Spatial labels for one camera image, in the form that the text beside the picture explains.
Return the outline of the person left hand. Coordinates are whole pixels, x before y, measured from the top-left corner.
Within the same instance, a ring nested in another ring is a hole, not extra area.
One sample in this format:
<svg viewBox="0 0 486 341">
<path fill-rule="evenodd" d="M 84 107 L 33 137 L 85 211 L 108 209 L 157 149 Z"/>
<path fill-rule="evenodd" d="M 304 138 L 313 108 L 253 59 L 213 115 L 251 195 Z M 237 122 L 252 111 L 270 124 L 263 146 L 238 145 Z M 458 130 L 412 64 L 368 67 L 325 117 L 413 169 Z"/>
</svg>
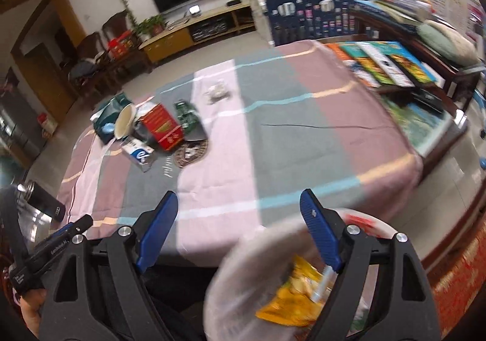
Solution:
<svg viewBox="0 0 486 341">
<path fill-rule="evenodd" d="M 47 291 L 43 288 L 32 289 L 21 296 L 20 307 L 22 317 L 27 328 L 36 337 L 39 337 L 40 308 L 44 305 Z"/>
</svg>

